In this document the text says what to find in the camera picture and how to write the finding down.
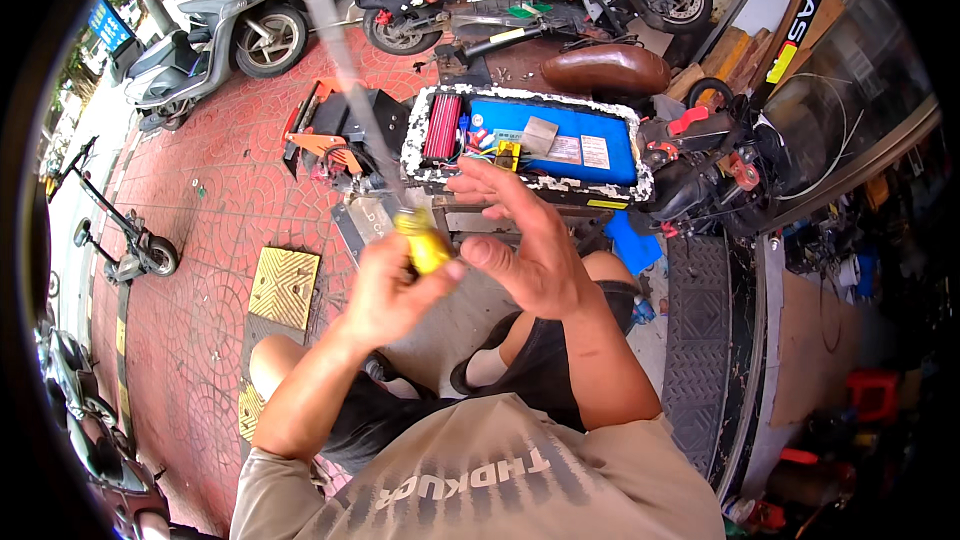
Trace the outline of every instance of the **red aluminum heat sink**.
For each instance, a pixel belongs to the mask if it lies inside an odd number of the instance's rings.
[[[429,159],[450,159],[456,149],[457,123],[460,120],[460,96],[440,94],[433,101],[430,124],[426,129],[423,156]]]

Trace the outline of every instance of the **beige t-shirt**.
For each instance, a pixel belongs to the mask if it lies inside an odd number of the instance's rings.
[[[724,538],[664,415],[586,434],[516,394],[404,431],[324,502],[306,463],[253,449],[230,538]]]

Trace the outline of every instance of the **person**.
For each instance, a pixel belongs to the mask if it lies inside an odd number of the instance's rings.
[[[458,201],[512,219],[515,253],[472,236],[461,257],[522,311],[454,368],[465,399],[435,398],[378,347],[410,332],[466,274],[408,282],[408,242],[366,246],[343,314],[310,349],[271,336],[250,377],[265,399],[230,538],[723,538],[714,492],[670,437],[624,337],[636,293],[609,253],[578,257],[558,211],[519,177],[461,158]],[[320,453],[353,479],[324,500]]]

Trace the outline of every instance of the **brown seat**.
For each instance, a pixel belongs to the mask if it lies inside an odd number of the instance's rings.
[[[670,67],[653,52],[632,44],[603,44],[573,50],[542,64],[543,79],[562,92],[606,90],[650,97],[670,84]]]

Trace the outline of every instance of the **blue battery pack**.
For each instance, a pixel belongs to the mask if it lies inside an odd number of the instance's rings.
[[[484,147],[520,142],[531,117],[558,126],[547,158],[524,159],[522,170],[543,170],[554,177],[632,186],[637,167],[623,119],[541,104],[478,100],[470,102],[470,131],[486,129]]]

